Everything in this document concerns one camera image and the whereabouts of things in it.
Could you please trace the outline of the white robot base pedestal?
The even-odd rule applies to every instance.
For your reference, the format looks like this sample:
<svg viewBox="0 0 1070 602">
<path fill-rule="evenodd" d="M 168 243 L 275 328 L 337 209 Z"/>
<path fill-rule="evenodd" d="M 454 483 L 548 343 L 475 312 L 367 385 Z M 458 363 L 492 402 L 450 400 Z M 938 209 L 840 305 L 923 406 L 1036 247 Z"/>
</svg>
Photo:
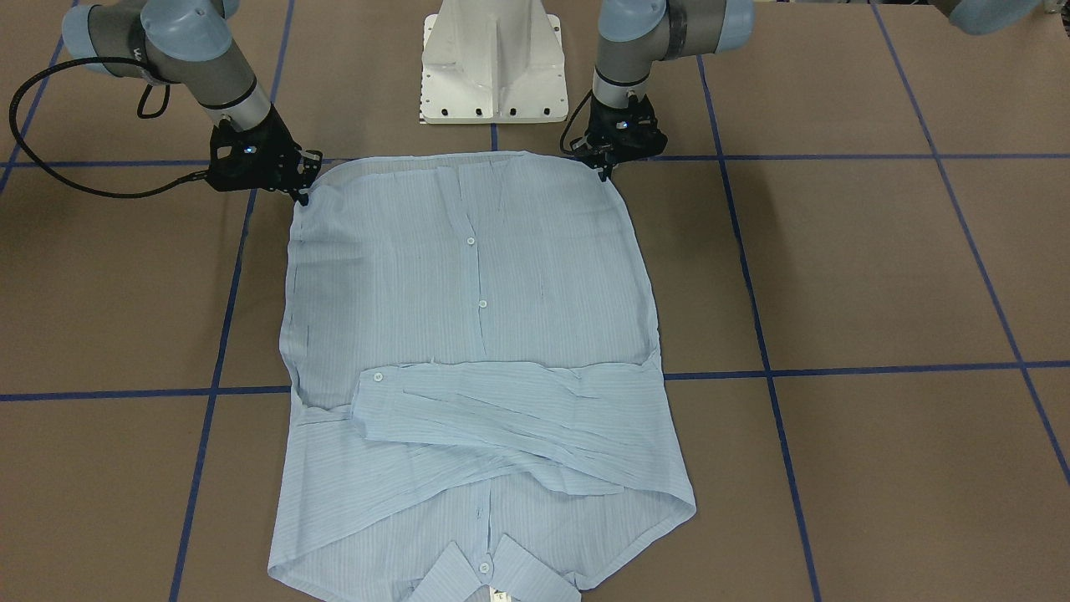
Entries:
<svg viewBox="0 0 1070 602">
<path fill-rule="evenodd" d="M 425 17 L 425 125 L 542 125 L 568 107 L 561 20 L 542 1 L 444 1 Z"/>
</svg>

